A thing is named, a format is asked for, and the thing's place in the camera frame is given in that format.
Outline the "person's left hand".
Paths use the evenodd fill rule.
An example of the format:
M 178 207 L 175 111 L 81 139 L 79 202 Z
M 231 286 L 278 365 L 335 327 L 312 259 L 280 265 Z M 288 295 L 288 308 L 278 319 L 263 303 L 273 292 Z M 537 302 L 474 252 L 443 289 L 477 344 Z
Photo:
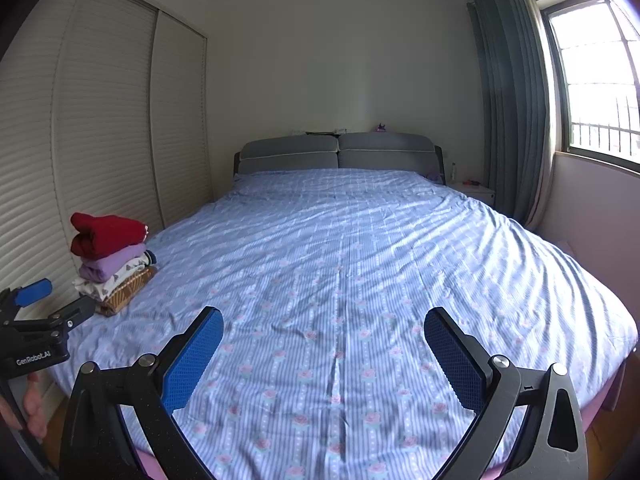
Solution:
M 38 389 L 39 375 L 30 373 L 27 375 L 27 388 L 23 396 L 23 408 L 26 413 L 26 426 L 29 432 L 39 440 L 47 435 L 47 423 L 42 408 L 42 397 Z M 10 404 L 1 398 L 1 416 L 8 426 L 14 430 L 22 430 L 23 425 L 15 416 Z

